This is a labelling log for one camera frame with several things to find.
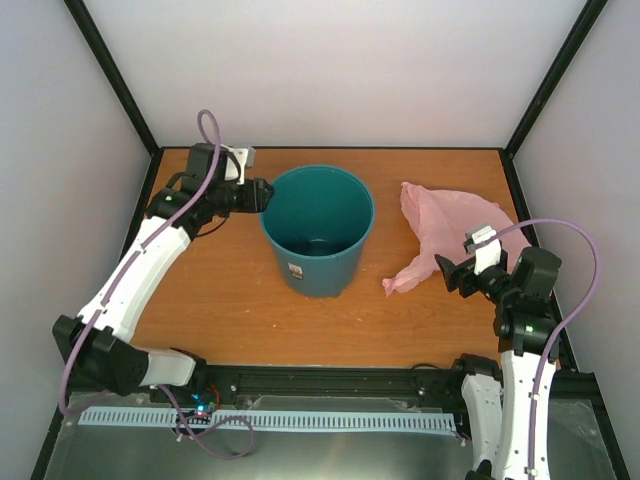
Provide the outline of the pink plastic trash bag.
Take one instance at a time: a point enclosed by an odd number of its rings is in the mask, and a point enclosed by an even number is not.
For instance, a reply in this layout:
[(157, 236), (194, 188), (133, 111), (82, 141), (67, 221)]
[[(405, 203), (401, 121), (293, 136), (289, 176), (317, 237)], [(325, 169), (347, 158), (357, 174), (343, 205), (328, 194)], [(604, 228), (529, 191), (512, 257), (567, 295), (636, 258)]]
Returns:
[(386, 295), (405, 293), (439, 271), (436, 254), (459, 264), (468, 258), (465, 234), (489, 225), (499, 232), (513, 224), (497, 203), (453, 190), (429, 190), (404, 182), (401, 211), (419, 242), (419, 254), (394, 277), (382, 280)]

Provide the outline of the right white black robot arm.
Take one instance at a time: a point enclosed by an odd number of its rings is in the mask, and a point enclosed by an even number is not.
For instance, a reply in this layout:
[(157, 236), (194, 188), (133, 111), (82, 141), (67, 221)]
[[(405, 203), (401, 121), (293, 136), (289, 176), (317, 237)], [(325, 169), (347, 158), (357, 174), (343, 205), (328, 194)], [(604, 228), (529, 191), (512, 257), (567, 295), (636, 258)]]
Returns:
[(481, 272), (473, 258), (454, 264), (437, 255), (435, 261), (448, 291), (480, 293), (495, 306), (500, 361), (464, 354), (454, 363), (463, 376), (472, 435), (474, 465), (467, 478), (549, 478), (549, 395), (558, 357), (550, 303), (561, 260), (527, 247), (511, 272), (505, 254)]

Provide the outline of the teal plastic trash bin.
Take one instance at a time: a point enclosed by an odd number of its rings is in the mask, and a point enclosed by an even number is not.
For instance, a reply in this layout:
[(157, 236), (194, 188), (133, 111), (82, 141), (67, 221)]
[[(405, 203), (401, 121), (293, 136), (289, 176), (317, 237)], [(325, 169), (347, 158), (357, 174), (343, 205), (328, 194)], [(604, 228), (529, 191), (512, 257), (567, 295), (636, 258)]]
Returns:
[[(273, 187), (260, 221), (282, 279), (307, 297), (340, 296), (376, 220), (373, 195), (357, 176), (329, 165), (289, 170)], [(291, 275), (289, 263), (303, 269), (302, 280)]]

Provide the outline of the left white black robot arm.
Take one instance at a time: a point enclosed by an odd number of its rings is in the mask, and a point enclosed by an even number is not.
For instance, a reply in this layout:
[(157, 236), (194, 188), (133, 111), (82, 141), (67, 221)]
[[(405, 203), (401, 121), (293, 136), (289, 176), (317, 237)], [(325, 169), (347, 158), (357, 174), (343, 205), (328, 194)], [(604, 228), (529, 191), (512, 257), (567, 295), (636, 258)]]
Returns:
[(52, 333), (72, 375), (127, 396), (139, 388), (172, 386), (186, 402), (208, 390), (206, 362), (185, 350), (136, 348), (131, 340), (144, 309), (171, 265), (214, 218), (262, 213), (274, 195), (263, 178), (250, 179), (252, 147), (198, 143), (183, 171), (151, 199), (132, 245), (99, 292), (74, 317), (62, 315)]

